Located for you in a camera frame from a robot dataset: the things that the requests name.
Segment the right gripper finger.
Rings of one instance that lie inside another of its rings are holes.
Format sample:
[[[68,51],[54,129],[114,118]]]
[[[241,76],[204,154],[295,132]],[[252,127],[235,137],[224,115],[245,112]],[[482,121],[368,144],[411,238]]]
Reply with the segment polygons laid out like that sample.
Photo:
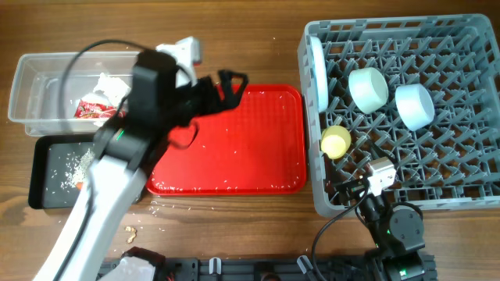
[[[323,154],[323,161],[325,166],[325,187],[336,187],[340,183],[340,175],[336,170],[336,166],[326,153]]]
[[[370,152],[375,158],[387,158],[391,162],[396,162],[396,160],[390,156],[385,150],[376,145],[373,141],[370,142]]]

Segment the yellow cup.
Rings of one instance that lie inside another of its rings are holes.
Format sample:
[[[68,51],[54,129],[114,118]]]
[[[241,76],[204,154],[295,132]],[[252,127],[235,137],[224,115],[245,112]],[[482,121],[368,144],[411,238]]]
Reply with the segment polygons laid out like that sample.
[[[343,126],[329,126],[321,135],[320,150],[330,159],[342,158],[352,143],[351,134]]]

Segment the light blue small bowl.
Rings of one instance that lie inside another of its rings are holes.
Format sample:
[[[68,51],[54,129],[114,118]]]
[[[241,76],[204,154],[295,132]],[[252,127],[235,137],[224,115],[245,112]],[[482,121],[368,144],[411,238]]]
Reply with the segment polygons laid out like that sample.
[[[396,88],[395,103],[405,126],[415,131],[434,120],[434,103],[422,84],[410,84]]]

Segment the mint green bowl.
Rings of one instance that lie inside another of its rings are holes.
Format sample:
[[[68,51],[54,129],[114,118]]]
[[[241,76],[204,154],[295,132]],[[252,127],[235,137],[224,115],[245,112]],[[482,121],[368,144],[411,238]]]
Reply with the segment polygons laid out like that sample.
[[[373,67],[351,71],[348,89],[355,106],[364,114],[371,114],[388,102],[387,82]]]

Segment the white tissue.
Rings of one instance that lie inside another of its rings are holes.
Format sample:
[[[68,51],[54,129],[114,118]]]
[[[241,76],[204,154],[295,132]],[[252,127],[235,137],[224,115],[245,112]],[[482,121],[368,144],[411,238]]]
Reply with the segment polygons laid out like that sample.
[[[104,109],[97,116],[101,124],[116,113],[121,101],[129,92],[130,87],[121,78],[100,73],[92,94],[94,95],[94,103],[104,106]]]

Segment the light blue plate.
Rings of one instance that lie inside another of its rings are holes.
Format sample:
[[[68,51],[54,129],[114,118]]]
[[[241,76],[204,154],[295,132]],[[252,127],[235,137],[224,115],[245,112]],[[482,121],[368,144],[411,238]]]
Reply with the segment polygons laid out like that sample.
[[[327,70],[323,46],[318,37],[311,37],[312,60],[314,64],[314,74],[316,77],[316,89],[318,100],[318,112],[324,112],[329,104]]]

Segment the red snack wrapper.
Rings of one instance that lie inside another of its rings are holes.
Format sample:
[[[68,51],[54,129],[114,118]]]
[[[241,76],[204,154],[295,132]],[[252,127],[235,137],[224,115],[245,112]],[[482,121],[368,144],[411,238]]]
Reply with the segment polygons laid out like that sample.
[[[80,100],[73,117],[76,119],[108,119],[116,114],[117,107]],[[117,115],[123,117],[124,113],[119,112]]]

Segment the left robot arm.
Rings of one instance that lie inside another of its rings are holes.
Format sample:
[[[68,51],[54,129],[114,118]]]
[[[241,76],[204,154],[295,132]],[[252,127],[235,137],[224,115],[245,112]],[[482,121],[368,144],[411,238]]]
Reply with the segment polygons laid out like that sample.
[[[248,85],[244,73],[222,69],[220,84],[209,76],[177,86],[186,69],[164,52],[145,49],[132,68],[125,115],[115,113],[94,136],[88,184],[77,198],[37,280],[93,280],[120,221],[146,184],[153,153],[163,155],[166,136],[208,116],[239,106]]]

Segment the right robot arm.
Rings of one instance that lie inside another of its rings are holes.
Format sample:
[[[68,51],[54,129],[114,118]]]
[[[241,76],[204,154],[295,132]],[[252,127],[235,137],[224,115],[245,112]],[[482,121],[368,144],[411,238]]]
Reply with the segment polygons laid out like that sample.
[[[331,160],[324,156],[325,191],[341,203],[353,202],[327,222],[317,233],[314,245],[334,222],[354,212],[368,229],[375,248],[358,256],[332,257],[325,269],[317,265],[312,251],[312,266],[320,280],[436,280],[434,256],[420,251],[425,248],[423,212],[409,202],[391,203],[384,194],[395,183],[399,163],[395,158],[367,141],[370,155],[364,173],[342,182]]]

